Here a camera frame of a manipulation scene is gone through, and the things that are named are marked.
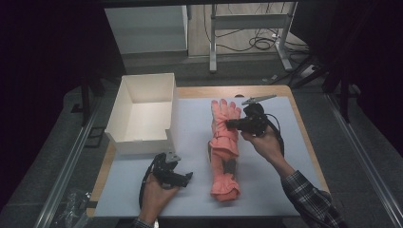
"metal stand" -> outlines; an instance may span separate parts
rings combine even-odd
[[[293,68],[284,51],[285,40],[294,16],[296,2],[291,3],[287,14],[216,15],[216,5],[211,5],[210,72],[217,71],[216,30],[220,29],[283,29],[276,42],[278,55],[286,71]]]

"hand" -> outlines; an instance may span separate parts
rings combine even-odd
[[[178,186],[171,189],[163,189],[157,178],[153,174],[150,174],[145,183],[143,207],[139,219],[148,224],[154,224],[157,216],[178,191]]]
[[[260,137],[253,136],[248,132],[241,132],[242,137],[249,141],[255,150],[278,171],[282,178],[286,178],[295,173],[293,167],[287,163],[281,154],[281,149],[274,130],[267,126],[264,134]]]

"right hand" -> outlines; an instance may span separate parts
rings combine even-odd
[[[255,147],[255,150],[263,158],[276,168],[282,178],[286,178],[295,172],[294,168],[291,167],[282,156],[276,134],[269,125],[266,127],[264,134],[260,137],[243,131],[240,134]]]
[[[274,130],[268,125],[264,134],[260,137],[248,132],[241,132],[242,137],[249,141],[268,162],[273,163],[283,159],[281,149]]]

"wooden table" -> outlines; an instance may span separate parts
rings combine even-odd
[[[218,98],[218,97],[235,97],[236,95],[243,95],[245,97],[259,97],[269,94],[277,94],[279,97],[288,97],[291,107],[294,110],[302,137],[305,141],[307,150],[312,160],[312,164],[317,171],[321,189],[329,192],[329,188],[326,184],[326,180],[323,177],[320,165],[317,161],[314,148],[309,140],[308,133],[306,132],[303,121],[300,117],[296,101],[291,92],[291,89],[287,85],[246,85],[246,86],[198,86],[198,87],[178,87],[178,93],[180,98]],[[102,191],[106,184],[106,179],[109,173],[109,169],[113,163],[115,156],[115,147],[112,143],[109,144],[106,155],[101,166],[98,178],[96,180],[94,189],[92,191],[90,202],[95,204],[101,197]],[[93,217],[95,213],[95,207],[88,207],[86,213],[89,217]]]

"black device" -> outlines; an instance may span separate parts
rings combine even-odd
[[[180,175],[174,172],[175,167],[178,165],[178,161],[181,158],[174,152],[161,153],[154,157],[154,160],[148,166],[147,171],[143,177],[142,187],[139,194],[139,205],[142,208],[144,187],[147,181],[148,175],[152,173],[163,188],[169,189],[174,186],[186,187],[193,176],[193,172],[185,175]]]
[[[269,125],[275,132],[276,138],[281,149],[281,154],[284,156],[284,141],[281,137],[279,126],[276,126],[267,118],[264,113],[264,108],[259,103],[249,104],[243,109],[246,114],[245,118],[238,120],[228,120],[225,125],[228,129],[237,128],[237,130],[249,132],[256,136],[262,136]]]

